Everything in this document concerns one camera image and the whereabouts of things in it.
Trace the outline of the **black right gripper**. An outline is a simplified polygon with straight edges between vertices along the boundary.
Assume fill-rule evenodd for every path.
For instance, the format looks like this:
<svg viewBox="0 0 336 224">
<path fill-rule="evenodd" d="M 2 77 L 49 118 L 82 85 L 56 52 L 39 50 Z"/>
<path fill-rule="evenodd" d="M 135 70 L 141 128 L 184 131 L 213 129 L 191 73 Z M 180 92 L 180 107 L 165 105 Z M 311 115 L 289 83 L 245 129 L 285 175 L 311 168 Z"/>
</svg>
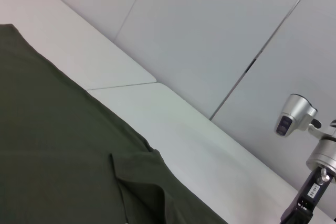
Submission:
<svg viewBox="0 0 336 224">
<path fill-rule="evenodd" d="M 307 224 L 313 211 L 330 185 L 334 175 L 325 167 L 311 172 L 296 197 L 280 218 L 280 223 Z"/>
</svg>

